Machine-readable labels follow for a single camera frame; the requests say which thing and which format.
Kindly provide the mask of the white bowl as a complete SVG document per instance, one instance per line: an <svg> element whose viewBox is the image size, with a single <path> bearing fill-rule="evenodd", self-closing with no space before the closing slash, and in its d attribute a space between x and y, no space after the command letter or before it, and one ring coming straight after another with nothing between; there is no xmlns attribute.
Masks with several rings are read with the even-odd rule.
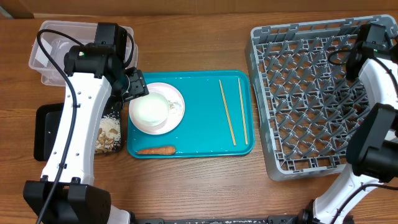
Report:
<svg viewBox="0 0 398 224"><path fill-rule="evenodd" d="M143 126L153 127L163 123L169 115L169 102L164 95L150 92L132 100L132 117Z"/></svg>

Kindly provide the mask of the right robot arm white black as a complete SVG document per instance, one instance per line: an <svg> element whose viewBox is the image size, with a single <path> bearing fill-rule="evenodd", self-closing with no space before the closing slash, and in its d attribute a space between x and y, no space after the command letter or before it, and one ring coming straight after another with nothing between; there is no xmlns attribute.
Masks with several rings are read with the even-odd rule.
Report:
<svg viewBox="0 0 398 224"><path fill-rule="evenodd" d="M372 190L392 190L397 177L397 46L386 26L362 25L343 66L347 80L363 84L371 110L348 141L342 173L294 223L353 223L349 212Z"/></svg>

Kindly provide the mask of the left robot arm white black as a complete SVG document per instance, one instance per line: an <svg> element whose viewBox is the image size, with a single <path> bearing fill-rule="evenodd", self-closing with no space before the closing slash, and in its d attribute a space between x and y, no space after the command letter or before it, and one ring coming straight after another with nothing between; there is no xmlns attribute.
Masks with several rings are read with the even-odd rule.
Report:
<svg viewBox="0 0 398 224"><path fill-rule="evenodd" d="M126 53L132 40L125 28L101 22L94 41L75 41L63 66L57 66L66 87L55 143L40 180L28 180L23 190L38 223L136 221L132 212L111 203L108 191L93 185L95 144L106 104L124 104L149 92Z"/></svg>

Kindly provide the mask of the wooden chopstick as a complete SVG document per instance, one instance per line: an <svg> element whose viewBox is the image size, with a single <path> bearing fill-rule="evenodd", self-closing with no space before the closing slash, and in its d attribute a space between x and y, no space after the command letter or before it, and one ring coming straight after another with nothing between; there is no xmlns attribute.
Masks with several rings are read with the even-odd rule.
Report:
<svg viewBox="0 0 398 224"><path fill-rule="evenodd" d="M240 99L240 105L241 105L241 114L242 114L242 120L243 120L244 140L245 140L245 145L248 145L248 135L247 135L247 129L246 129L246 117L245 117L245 112L244 112L243 93L242 93L242 89L241 89L240 78L238 78L238 88L239 88L239 99Z"/></svg>
<svg viewBox="0 0 398 224"><path fill-rule="evenodd" d="M224 94L223 84L222 84L221 80L219 80L219 85L220 85L221 96L222 96L222 99L223 99L224 110L225 110L226 117L227 117L227 120L228 120L228 126L229 126L229 130L230 130L230 134L231 134L231 139L232 139L232 142L233 142L233 146L236 146L236 139L235 139L235 136L234 136L233 125L232 125L231 118L230 118L230 115L229 115L228 104L226 102L226 97L225 97L225 94Z"/></svg>

